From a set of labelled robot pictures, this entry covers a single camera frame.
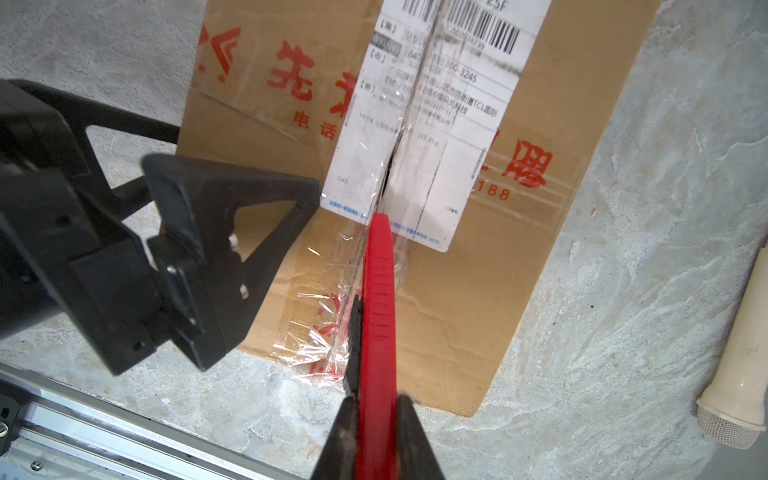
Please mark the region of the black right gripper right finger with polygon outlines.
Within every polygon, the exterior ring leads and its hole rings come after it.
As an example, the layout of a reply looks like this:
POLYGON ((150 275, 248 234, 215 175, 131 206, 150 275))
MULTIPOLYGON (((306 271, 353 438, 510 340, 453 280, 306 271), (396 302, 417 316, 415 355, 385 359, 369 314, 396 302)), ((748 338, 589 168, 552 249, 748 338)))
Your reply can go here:
POLYGON ((398 478, 444 480, 445 476, 408 395, 398 395, 396 416, 398 478))

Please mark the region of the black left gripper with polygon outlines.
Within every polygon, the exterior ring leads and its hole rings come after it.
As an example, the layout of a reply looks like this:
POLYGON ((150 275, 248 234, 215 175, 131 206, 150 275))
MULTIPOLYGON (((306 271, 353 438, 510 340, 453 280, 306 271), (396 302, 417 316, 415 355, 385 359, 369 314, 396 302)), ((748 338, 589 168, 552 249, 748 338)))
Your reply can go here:
POLYGON ((119 375, 167 339, 159 325, 164 297, 174 344, 206 371, 247 336, 319 207, 319 182, 150 154, 141 162, 145 179, 111 187, 87 134, 92 126, 169 144, 180 132, 41 83, 1 83, 1 334, 64 313, 119 375), (125 225, 150 194, 163 226, 148 241, 161 290, 141 240, 125 225), (241 257, 237 211, 280 201, 294 205, 241 257))

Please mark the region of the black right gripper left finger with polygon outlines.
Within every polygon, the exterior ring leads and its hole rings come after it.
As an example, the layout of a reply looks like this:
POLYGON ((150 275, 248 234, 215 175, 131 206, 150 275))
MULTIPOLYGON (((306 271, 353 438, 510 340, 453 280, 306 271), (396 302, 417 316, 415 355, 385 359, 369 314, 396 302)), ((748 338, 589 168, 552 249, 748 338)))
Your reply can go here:
POLYGON ((339 408, 311 480, 353 480, 358 437, 358 402, 346 397, 339 408))

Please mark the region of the red utility knife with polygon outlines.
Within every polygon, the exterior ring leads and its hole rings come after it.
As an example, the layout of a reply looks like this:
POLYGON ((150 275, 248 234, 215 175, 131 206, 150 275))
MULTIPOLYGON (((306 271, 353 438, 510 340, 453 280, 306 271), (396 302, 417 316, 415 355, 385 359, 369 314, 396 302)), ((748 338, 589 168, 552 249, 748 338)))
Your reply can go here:
POLYGON ((396 319, 394 250, 387 215, 372 216, 363 261, 357 435, 352 477, 395 479, 396 319))

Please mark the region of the brown cardboard express box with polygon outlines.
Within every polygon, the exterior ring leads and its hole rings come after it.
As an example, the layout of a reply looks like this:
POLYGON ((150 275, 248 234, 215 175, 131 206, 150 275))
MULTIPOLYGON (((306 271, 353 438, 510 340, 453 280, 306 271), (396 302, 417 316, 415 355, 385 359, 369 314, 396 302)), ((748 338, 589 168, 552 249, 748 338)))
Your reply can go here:
POLYGON ((321 205, 240 347, 335 381, 375 212, 399 388, 474 415, 655 1, 211 1, 181 155, 314 178, 321 205))

